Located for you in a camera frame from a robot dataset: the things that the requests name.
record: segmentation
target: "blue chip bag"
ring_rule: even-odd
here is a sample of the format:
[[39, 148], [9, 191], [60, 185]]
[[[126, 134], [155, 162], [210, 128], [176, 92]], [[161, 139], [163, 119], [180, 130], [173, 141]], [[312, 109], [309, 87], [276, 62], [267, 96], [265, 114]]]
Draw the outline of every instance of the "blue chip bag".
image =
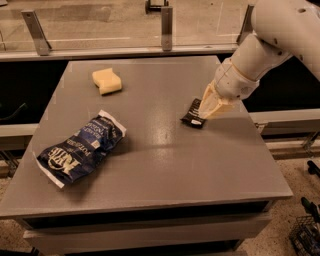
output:
[[93, 172], [125, 133], [119, 122], [101, 110], [73, 136], [43, 150], [37, 163], [62, 188]]

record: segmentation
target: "gray table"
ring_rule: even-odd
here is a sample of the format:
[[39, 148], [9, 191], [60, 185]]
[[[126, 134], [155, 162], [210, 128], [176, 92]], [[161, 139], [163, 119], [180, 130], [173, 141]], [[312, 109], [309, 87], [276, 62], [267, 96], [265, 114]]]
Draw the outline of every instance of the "gray table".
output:
[[[219, 241], [236, 248], [256, 236], [272, 203], [292, 192], [247, 111], [240, 105], [201, 130], [180, 121], [218, 64], [214, 56], [70, 62], [0, 217], [22, 223], [47, 254]], [[91, 74], [109, 67], [123, 90], [100, 96]], [[60, 190], [35, 156], [100, 109], [127, 136], [94, 173]]]

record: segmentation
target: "sponge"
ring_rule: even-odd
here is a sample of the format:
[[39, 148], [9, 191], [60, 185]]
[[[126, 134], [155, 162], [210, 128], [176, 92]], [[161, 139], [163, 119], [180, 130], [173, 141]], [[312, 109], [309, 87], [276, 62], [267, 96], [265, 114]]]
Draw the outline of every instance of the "sponge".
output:
[[121, 79], [113, 73], [112, 68], [95, 71], [92, 78], [101, 95], [122, 89]]

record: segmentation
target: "concrete floor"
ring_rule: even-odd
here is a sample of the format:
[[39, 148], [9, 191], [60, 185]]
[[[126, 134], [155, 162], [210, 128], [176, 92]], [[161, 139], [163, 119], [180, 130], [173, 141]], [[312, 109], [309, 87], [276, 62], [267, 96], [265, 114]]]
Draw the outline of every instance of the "concrete floor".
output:
[[[271, 223], [253, 239], [247, 239], [238, 249], [248, 256], [292, 256], [295, 255], [289, 234], [296, 218], [306, 216], [300, 203], [301, 197], [319, 204], [320, 179], [309, 175], [307, 161], [309, 155], [301, 147], [302, 141], [267, 143], [281, 172], [286, 178], [294, 196], [289, 200], [278, 201], [272, 208]], [[320, 142], [313, 146], [312, 160], [320, 166]], [[0, 200], [10, 183], [10, 179], [0, 179]], [[0, 250], [28, 252], [31, 247], [22, 238], [23, 229], [12, 220], [0, 221]]]
[[[22, 9], [35, 9], [53, 49], [87, 49], [160, 46], [160, 16], [146, 15], [143, 0], [8, 0], [0, 7], [0, 52], [34, 50], [20, 15]], [[247, 4], [255, 0], [170, 0], [174, 8], [175, 45], [234, 43], [243, 22]], [[289, 233], [296, 217], [306, 213], [302, 196], [318, 204], [320, 179], [307, 172], [306, 155], [298, 143], [270, 143], [268, 147], [291, 187], [294, 197], [278, 202], [273, 220], [239, 250], [249, 256], [295, 255]], [[320, 145], [313, 147], [314, 162], [320, 165]], [[0, 162], [0, 168], [6, 168]], [[0, 200], [10, 179], [0, 179]], [[23, 229], [14, 221], [0, 221], [0, 250], [30, 251]]]

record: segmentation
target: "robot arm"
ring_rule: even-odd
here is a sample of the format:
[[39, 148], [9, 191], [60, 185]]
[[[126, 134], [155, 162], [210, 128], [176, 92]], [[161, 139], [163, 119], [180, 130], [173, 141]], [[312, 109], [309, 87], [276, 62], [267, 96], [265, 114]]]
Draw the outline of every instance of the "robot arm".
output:
[[320, 12], [305, 0], [259, 0], [255, 33], [218, 67], [199, 108], [205, 119], [248, 98], [270, 69], [296, 56], [320, 80]]

